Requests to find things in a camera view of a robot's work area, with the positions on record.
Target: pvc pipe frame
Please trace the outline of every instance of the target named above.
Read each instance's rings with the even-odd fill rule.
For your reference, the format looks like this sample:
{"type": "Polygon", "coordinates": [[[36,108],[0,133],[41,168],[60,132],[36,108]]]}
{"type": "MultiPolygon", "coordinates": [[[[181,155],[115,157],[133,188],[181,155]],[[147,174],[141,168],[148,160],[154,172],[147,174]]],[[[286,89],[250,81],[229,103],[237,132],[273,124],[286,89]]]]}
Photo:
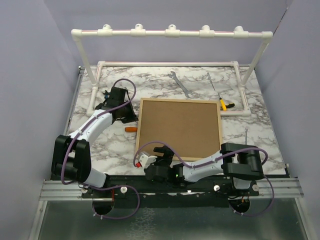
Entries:
{"type": "Polygon", "coordinates": [[[130,67],[234,67],[236,80],[241,95],[243,110],[242,111],[221,111],[222,116],[250,116],[251,110],[248,105],[247,96],[245,93],[245,84],[248,81],[251,73],[255,69],[262,54],[269,45],[273,33],[271,31],[264,32],[248,32],[244,31],[241,26],[237,26],[234,31],[214,31],[210,30],[208,25],[202,27],[199,31],[181,31],[176,28],[175,25],[169,25],[166,30],[145,30],[141,24],[136,24],[135,29],[131,30],[113,30],[109,25],[104,25],[102,29],[98,30],[80,30],[73,29],[71,31],[73,40],[82,58],[84,67],[88,73],[89,79],[92,84],[92,94],[90,103],[86,111],[87,116],[91,116],[94,113],[95,100],[99,88],[99,80],[101,70],[103,67],[116,67],[116,66],[130,66],[130,67]],[[199,37],[199,38],[234,38],[234,39],[246,39],[246,38],[259,38],[263,39],[260,48],[255,54],[248,70],[246,71],[243,79],[240,75],[239,63],[237,61],[230,62],[117,62],[117,61],[99,61],[97,64],[97,71],[94,77],[90,63],[82,45],[82,37],[113,37],[113,36],[131,36],[131,37],[147,37],[147,36],[164,36],[168,38],[179,37],[199,37]]]}

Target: yellow screwdriver handle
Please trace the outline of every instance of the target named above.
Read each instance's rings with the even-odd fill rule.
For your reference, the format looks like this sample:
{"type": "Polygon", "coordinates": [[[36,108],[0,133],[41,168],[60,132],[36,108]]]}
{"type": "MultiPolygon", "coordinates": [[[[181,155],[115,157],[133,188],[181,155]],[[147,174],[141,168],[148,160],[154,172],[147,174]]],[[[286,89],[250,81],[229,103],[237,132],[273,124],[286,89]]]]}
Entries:
{"type": "Polygon", "coordinates": [[[222,98],[220,98],[220,103],[221,103],[222,110],[227,111],[227,107],[226,107],[225,102],[222,98]]]}

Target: orange object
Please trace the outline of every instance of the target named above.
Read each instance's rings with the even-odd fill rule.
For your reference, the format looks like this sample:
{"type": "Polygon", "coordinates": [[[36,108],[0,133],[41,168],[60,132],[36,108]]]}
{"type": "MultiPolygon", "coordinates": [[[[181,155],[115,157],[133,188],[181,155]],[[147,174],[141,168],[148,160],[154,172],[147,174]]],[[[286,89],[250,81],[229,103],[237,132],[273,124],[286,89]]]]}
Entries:
{"type": "Polygon", "coordinates": [[[127,133],[135,133],[138,131],[138,128],[137,127],[134,127],[134,126],[127,126],[125,129],[124,129],[127,133]]]}

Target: wrench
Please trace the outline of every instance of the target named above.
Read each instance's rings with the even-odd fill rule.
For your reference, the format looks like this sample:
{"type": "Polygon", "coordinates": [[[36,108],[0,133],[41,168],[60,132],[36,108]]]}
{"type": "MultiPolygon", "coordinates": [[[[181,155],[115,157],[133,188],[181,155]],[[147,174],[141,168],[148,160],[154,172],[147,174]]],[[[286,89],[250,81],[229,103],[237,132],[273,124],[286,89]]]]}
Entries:
{"type": "Polygon", "coordinates": [[[184,92],[184,95],[187,97],[187,98],[190,98],[189,94],[191,94],[192,92],[187,90],[185,88],[185,86],[179,81],[179,79],[177,78],[177,75],[174,71],[171,71],[171,74],[168,74],[168,77],[169,78],[172,78],[173,80],[175,80],[175,82],[179,85],[179,87],[182,89],[182,91],[184,92]]]}

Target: wooden frame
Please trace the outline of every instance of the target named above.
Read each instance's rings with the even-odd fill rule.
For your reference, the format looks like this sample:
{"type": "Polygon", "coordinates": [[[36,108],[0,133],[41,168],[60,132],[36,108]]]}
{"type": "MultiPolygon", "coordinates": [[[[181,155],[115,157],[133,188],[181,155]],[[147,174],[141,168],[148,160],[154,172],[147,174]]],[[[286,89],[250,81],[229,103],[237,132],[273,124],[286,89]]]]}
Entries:
{"type": "MultiPolygon", "coordinates": [[[[140,99],[139,121],[138,121],[137,135],[136,135],[135,151],[137,151],[140,147],[141,130],[142,130],[142,116],[143,116],[144,103],[146,101],[148,101],[148,102],[171,102],[171,103],[198,103],[198,104],[214,104],[214,105],[216,105],[218,141],[219,141],[218,148],[220,149],[220,145],[222,144],[222,128],[221,128],[220,103],[218,101],[167,99],[167,98],[141,98],[140,99]]],[[[197,160],[200,160],[203,158],[203,157],[189,157],[189,156],[183,156],[183,155],[181,157],[185,161],[197,161],[197,160]]]]}

